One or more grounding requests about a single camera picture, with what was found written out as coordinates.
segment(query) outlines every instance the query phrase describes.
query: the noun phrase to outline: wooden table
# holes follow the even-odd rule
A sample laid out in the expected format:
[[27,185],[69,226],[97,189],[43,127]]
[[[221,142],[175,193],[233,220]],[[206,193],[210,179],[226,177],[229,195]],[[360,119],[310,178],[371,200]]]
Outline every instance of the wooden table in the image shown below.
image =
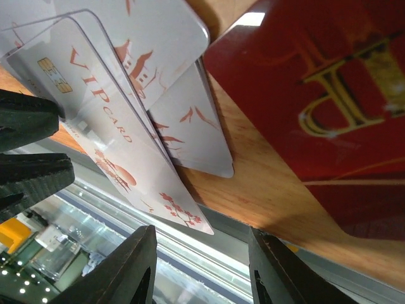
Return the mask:
[[[188,1],[208,25],[211,40],[254,2]],[[358,239],[342,232],[236,104],[211,81],[235,176],[223,179],[178,168],[196,201],[405,290],[405,243]],[[0,70],[0,87],[29,94],[4,70]],[[53,139],[83,151],[63,128]]]

